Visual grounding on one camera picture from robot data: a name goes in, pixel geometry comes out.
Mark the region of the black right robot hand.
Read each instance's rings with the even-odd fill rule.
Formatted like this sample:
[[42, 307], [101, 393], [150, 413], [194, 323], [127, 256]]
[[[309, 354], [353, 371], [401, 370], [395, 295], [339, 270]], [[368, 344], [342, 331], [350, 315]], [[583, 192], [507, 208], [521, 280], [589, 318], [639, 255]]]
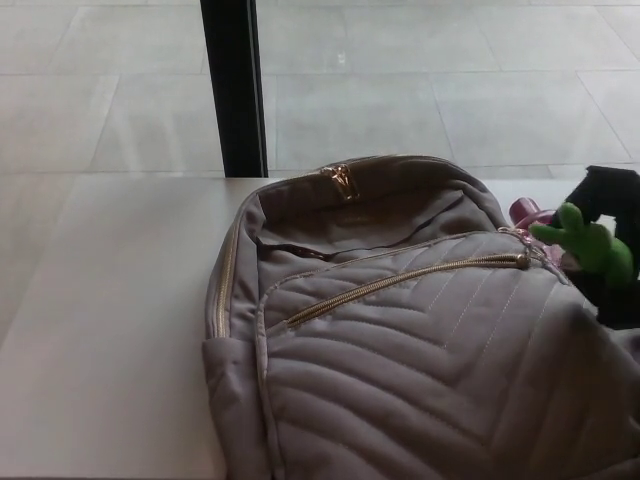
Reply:
[[554, 215], [569, 278], [612, 329], [639, 326], [639, 174], [603, 166], [585, 178]]

